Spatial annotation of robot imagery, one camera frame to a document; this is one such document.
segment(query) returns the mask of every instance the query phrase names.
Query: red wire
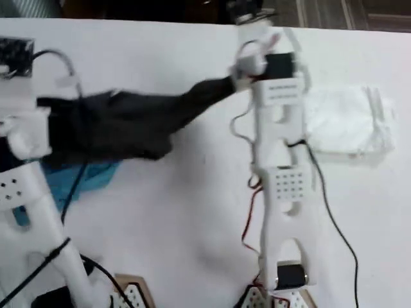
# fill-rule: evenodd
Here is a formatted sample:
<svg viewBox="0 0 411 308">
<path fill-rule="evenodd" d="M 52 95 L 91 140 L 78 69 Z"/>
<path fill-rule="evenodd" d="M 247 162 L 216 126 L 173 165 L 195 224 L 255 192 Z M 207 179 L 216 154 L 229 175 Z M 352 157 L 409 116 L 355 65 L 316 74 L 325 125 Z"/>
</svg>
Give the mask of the red wire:
<svg viewBox="0 0 411 308">
<path fill-rule="evenodd" d="M 255 248 L 251 247 L 250 245 L 244 243 L 244 239 L 247 235 L 247 232 L 249 231 L 249 227 L 250 227 L 250 222 L 251 222 L 251 217 L 252 217 L 252 211 L 254 210 L 254 202 L 256 200 L 256 196 L 257 194 L 263 190 L 263 186 L 260 186 L 257 188 L 257 190 L 255 190 L 252 194 L 251 197 L 251 204 L 250 204 L 250 210 L 249 210 L 249 216 L 247 218 L 247 222 L 245 224 L 245 228 L 243 231 L 243 234 L 241 235 L 241 243 L 243 244 L 244 247 L 247 247 L 248 249 L 251 249 L 252 251 L 256 252 L 259 255 L 258 250 L 256 250 Z"/>
</svg>

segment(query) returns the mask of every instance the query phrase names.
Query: white surface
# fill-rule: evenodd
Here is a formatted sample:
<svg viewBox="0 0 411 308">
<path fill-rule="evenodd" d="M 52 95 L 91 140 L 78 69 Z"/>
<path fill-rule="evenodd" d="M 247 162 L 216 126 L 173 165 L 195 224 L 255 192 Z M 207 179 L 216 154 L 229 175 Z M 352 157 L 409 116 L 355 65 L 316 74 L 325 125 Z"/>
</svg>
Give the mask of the white surface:
<svg viewBox="0 0 411 308">
<path fill-rule="evenodd" d="M 360 260 L 362 308 L 406 307 L 411 267 L 411 36 L 400 33 L 296 30 L 313 86 L 373 84 L 396 102 L 398 148 L 378 166 L 323 164 L 330 205 Z M 86 92 L 113 87 L 181 93 L 221 77 L 234 62 L 231 26 L 117 21 L 0 20 L 0 34 L 34 37 L 74 61 Z M 35 64 L 35 90 L 59 94 L 58 60 Z M 145 277 L 158 307 L 231 307 L 257 273 L 241 246 L 251 192 L 247 144 L 229 134 L 248 93 L 211 108 L 175 136 L 159 162 L 125 162 L 104 190 L 83 194 L 67 229 L 85 253 L 102 253 L 117 272 Z M 251 132 L 251 116 L 239 121 Z M 249 243 L 258 243 L 261 196 Z M 354 307 L 354 262 L 320 206 L 319 307 Z"/>
</svg>

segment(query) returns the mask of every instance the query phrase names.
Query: perforated bracket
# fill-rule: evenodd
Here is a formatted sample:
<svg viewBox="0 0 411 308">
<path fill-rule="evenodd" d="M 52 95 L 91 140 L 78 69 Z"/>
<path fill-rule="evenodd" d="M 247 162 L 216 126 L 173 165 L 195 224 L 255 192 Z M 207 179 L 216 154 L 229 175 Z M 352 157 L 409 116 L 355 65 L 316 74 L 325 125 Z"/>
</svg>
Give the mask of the perforated bracket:
<svg viewBox="0 0 411 308">
<path fill-rule="evenodd" d="M 301 296 L 300 292 L 287 292 L 267 300 L 258 287 L 251 287 L 244 298 L 241 308 L 312 308 Z"/>
<path fill-rule="evenodd" d="M 137 286 L 129 284 L 124 291 L 124 294 L 135 308 L 148 308 L 144 303 L 143 296 Z M 113 292 L 111 297 L 113 299 L 112 308 L 129 308 L 127 303 L 124 301 L 124 298 L 122 298 L 117 292 Z"/>
<path fill-rule="evenodd" d="M 306 169 L 300 166 L 272 168 L 270 176 L 274 180 L 275 200 L 278 202 L 305 200 L 309 189 Z"/>
<path fill-rule="evenodd" d="M 38 162 L 0 173 L 0 210 L 32 203 L 49 192 Z"/>
<path fill-rule="evenodd" d="M 317 282 L 318 215 L 311 193 L 311 161 L 303 146 L 286 146 L 303 139 L 305 132 L 303 82 L 292 58 L 274 55 L 284 74 L 276 74 L 275 67 L 267 69 L 263 79 L 252 86 L 256 107 L 254 170 L 263 181 L 265 202 L 259 263 L 262 282 L 270 292 L 278 291 L 281 285 L 279 263 L 294 261 L 281 258 L 281 248 L 290 239 L 300 250 L 298 265 L 304 274 L 298 283 L 287 282 L 287 289 Z M 280 145 L 285 151 L 278 155 Z"/>
</svg>

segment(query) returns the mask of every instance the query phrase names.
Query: white cloth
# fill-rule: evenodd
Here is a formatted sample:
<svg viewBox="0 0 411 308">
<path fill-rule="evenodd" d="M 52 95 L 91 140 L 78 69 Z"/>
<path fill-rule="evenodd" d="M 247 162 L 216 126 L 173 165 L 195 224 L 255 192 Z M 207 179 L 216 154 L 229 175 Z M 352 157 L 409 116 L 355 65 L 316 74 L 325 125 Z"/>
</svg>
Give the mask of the white cloth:
<svg viewBox="0 0 411 308">
<path fill-rule="evenodd" d="M 393 104 L 375 87 L 313 89 L 304 105 L 308 142 L 317 153 L 361 160 L 394 149 Z"/>
</svg>

